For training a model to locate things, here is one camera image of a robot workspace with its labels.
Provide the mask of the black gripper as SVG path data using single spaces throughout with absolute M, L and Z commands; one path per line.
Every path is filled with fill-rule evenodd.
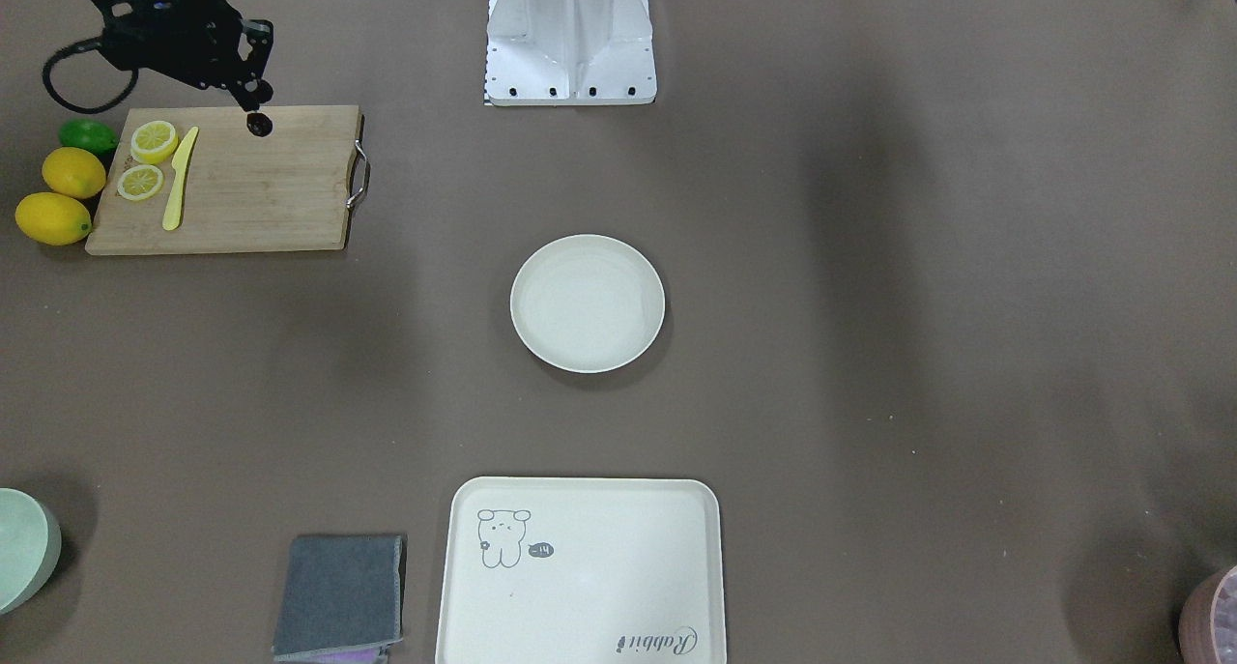
M 273 99 L 265 69 L 275 27 L 246 19 L 228 0 L 96 0 L 101 57 L 119 70 L 155 70 L 230 92 L 244 113 Z

